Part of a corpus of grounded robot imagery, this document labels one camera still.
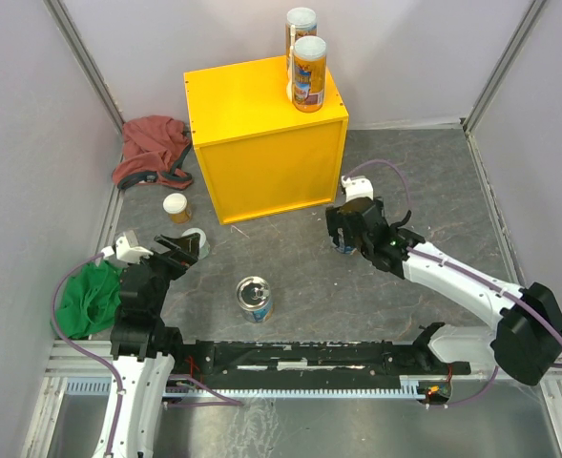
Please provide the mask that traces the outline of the orange snack can with spoon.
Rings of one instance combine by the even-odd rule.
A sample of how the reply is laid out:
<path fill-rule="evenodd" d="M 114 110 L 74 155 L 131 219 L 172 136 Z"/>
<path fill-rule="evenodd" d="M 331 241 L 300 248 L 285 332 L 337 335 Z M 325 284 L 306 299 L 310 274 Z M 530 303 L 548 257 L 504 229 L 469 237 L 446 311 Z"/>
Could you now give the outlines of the orange snack can with spoon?
<path fill-rule="evenodd" d="M 301 112 L 318 111 L 324 102 L 327 46 L 319 36 L 305 35 L 289 47 L 290 92 Z"/>

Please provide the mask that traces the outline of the tall snack can with spoon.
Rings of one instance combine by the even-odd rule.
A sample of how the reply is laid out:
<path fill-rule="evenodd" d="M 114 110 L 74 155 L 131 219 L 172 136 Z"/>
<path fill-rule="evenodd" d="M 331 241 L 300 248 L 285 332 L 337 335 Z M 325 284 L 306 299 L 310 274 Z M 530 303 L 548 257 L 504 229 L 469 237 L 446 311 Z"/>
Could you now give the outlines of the tall snack can with spoon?
<path fill-rule="evenodd" d="M 306 35 L 316 35 L 318 27 L 317 14 L 307 7 L 296 7 L 289 10 L 285 20 L 286 59 L 290 57 L 292 41 Z"/>

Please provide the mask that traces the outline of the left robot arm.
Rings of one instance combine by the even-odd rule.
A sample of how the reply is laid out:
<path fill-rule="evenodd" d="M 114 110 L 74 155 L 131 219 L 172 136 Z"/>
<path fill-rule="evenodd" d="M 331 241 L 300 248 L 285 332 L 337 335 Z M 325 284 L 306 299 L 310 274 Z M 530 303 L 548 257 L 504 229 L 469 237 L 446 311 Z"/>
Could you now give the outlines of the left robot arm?
<path fill-rule="evenodd" d="M 186 361 L 180 330 L 167 326 L 161 311 L 170 283 L 198 262 L 201 236 L 157 236 L 155 242 L 166 248 L 162 253 L 138 246 L 132 231 L 116 241 L 116 253 L 128 266 L 119 277 L 111 387 L 94 457 L 153 455 L 168 377 Z"/>

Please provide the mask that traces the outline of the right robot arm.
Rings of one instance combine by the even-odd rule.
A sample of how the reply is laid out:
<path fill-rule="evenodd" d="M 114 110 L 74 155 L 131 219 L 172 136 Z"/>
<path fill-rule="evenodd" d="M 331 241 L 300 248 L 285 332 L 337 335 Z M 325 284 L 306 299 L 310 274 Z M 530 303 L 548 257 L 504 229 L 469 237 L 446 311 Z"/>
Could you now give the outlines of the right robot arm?
<path fill-rule="evenodd" d="M 421 371 L 445 364 L 495 364 L 523 385 L 537 385 L 562 369 L 562 311 L 547 286 L 501 281 L 447 255 L 406 228 L 390 223 L 377 198 L 355 198 L 325 211 L 329 237 L 352 248 L 376 269 L 420 284 L 462 306 L 481 326 L 441 324 L 412 351 Z"/>

